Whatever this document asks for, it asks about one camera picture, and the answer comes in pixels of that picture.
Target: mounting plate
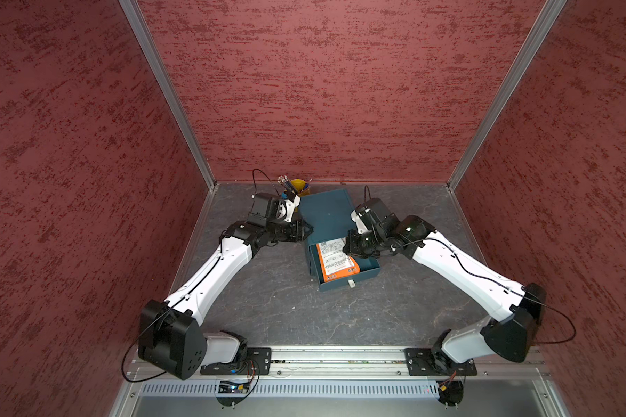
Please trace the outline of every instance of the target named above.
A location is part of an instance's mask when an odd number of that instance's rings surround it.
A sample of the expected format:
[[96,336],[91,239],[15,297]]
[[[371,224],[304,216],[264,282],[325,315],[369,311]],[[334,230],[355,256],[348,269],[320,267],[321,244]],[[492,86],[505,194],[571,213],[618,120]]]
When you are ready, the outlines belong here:
[[[410,376],[438,376],[442,374],[434,368],[431,363],[431,349],[407,347],[403,349],[406,355],[406,365]],[[473,359],[461,363],[456,369],[457,376],[476,376],[478,374]]]
[[[271,348],[270,347],[247,347],[246,362],[253,361],[259,367],[259,375],[269,374],[271,368]],[[211,363],[200,367],[200,375],[239,375],[247,370],[236,370],[229,363]]]

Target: gray tabletop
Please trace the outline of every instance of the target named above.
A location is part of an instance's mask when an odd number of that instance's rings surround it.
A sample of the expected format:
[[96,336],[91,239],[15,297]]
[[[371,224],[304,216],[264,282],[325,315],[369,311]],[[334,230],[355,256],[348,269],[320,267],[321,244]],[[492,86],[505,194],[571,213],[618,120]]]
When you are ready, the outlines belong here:
[[[313,192],[347,188],[354,204],[363,186],[313,185]],[[258,186],[259,191],[273,191]],[[444,186],[371,186],[400,219],[415,214],[469,254],[471,246]],[[217,248],[230,224],[245,220],[252,185],[221,185],[188,275]],[[380,259],[380,275],[355,288],[319,292],[308,273],[303,244],[261,249],[229,282],[202,326],[230,330],[251,345],[333,344],[430,346],[445,329],[460,328],[486,313],[469,296],[425,266],[398,255]]]

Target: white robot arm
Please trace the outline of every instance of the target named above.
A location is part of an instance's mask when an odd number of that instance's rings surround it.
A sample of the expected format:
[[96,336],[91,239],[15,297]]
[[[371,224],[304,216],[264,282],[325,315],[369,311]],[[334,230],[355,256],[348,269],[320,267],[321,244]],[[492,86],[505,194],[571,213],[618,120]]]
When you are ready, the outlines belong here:
[[216,251],[165,302],[149,301],[140,319],[139,356],[180,379],[201,365],[235,360],[240,341],[227,333],[202,334],[209,308],[234,275],[270,242],[301,242],[313,231],[295,207],[300,197],[265,193],[253,196],[247,221],[237,221],[220,236]]
[[460,363],[490,354],[513,362],[525,360],[542,321],[545,290],[492,271],[415,215],[399,221],[379,198],[360,204],[351,218],[357,231],[348,231],[346,254],[403,254],[441,274],[487,311],[483,320],[439,337],[431,349],[432,367],[449,374]]

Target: gray work surface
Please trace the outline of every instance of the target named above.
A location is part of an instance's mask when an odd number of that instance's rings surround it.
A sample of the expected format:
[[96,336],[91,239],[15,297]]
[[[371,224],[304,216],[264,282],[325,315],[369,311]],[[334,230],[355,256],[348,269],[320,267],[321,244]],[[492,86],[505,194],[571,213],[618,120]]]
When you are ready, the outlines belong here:
[[471,381],[459,409],[436,400],[414,398],[248,398],[236,408],[223,409],[215,398],[140,398],[135,417],[545,417],[531,381]]
[[[311,188],[313,192],[346,188],[353,204],[364,201],[363,186],[313,183]],[[253,190],[252,184],[219,187],[189,277],[217,248],[222,231],[246,219]],[[259,184],[258,190],[274,192],[269,184]],[[370,186],[370,190],[400,220],[418,215],[461,250],[473,254],[444,186]],[[202,330],[229,330],[247,338],[251,346],[431,346],[445,329],[462,328],[486,315],[460,289],[403,255],[383,257],[380,265],[380,275],[355,288],[319,292],[308,273],[302,243],[264,247],[218,296]]]

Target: yellow cup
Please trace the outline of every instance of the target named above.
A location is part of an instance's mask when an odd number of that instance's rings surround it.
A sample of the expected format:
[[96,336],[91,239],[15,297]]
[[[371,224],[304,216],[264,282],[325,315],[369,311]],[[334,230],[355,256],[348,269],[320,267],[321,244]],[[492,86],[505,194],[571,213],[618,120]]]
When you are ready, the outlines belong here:
[[309,184],[304,181],[303,179],[293,179],[292,181],[290,181],[292,183],[292,185],[294,186],[294,188],[297,188],[297,195],[298,196],[308,196],[309,194],[311,194],[311,188],[309,186]]

